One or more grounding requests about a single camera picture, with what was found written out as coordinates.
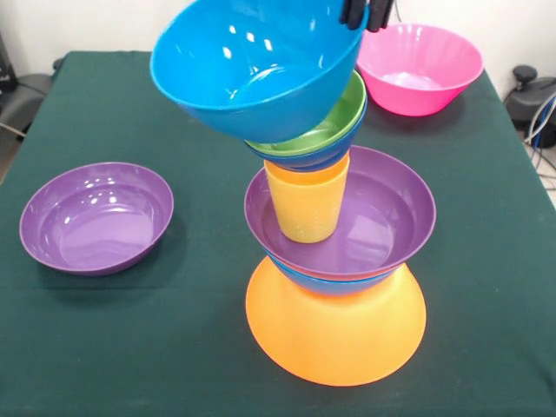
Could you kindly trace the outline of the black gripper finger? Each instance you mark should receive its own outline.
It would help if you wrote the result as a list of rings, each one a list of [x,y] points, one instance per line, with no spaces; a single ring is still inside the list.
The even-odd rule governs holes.
[[[349,30],[366,28],[369,13],[368,0],[343,0],[340,24],[345,25]]]
[[[376,33],[387,27],[394,0],[370,0],[368,2],[369,17],[367,31]]]

